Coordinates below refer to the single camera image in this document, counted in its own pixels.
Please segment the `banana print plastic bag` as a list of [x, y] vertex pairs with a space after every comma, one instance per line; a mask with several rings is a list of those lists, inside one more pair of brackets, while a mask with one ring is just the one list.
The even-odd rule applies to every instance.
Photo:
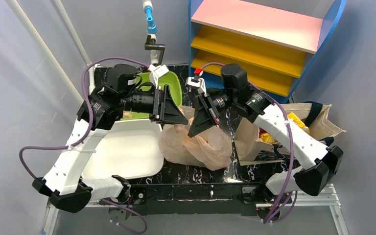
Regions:
[[226, 168], [232, 162], [231, 138], [218, 126], [190, 138], [188, 131], [194, 121], [194, 109], [179, 106], [187, 118], [187, 125], [165, 125], [158, 142], [163, 157], [172, 163], [205, 167], [215, 171]]

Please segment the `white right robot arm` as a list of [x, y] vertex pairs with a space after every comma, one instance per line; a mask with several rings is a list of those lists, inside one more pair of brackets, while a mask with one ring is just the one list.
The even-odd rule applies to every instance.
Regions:
[[220, 123], [220, 113], [232, 107], [254, 126], [262, 128], [290, 152], [300, 168], [272, 175], [261, 187], [265, 197], [301, 190], [317, 196], [337, 173], [343, 150], [329, 147], [314, 139], [290, 120], [284, 108], [272, 97], [248, 81], [247, 72], [239, 64], [223, 65], [220, 76], [223, 89], [206, 90], [202, 69], [186, 79], [196, 90], [194, 118], [188, 131], [194, 137]]

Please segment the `yellow snack packet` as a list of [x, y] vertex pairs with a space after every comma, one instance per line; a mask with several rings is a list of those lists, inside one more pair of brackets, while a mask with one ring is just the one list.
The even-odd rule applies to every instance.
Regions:
[[[287, 115], [287, 117], [288, 117], [289, 120], [292, 120], [295, 124], [297, 124], [307, 134], [310, 133], [309, 128], [304, 124], [304, 122], [300, 118], [298, 118], [298, 116], [296, 114], [291, 112]], [[265, 142], [265, 143], [269, 143], [269, 144], [280, 144], [279, 141], [277, 141], [271, 134], [269, 134], [268, 132], [266, 132], [263, 129], [259, 130], [258, 140]]]

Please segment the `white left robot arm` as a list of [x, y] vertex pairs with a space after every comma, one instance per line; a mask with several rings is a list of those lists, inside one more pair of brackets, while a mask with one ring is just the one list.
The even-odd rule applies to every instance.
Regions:
[[76, 213], [90, 201], [115, 198], [126, 203], [130, 197], [129, 182], [118, 175], [105, 179], [83, 179], [82, 172], [96, 147], [120, 120], [125, 111], [147, 113], [158, 124], [187, 124], [188, 120], [171, 97], [168, 85], [158, 81], [169, 70], [165, 65], [150, 65], [149, 80], [139, 80], [138, 70], [128, 64], [117, 64], [109, 70], [106, 81], [85, 98], [77, 120], [60, 155], [43, 177], [32, 186], [49, 198], [56, 208]]

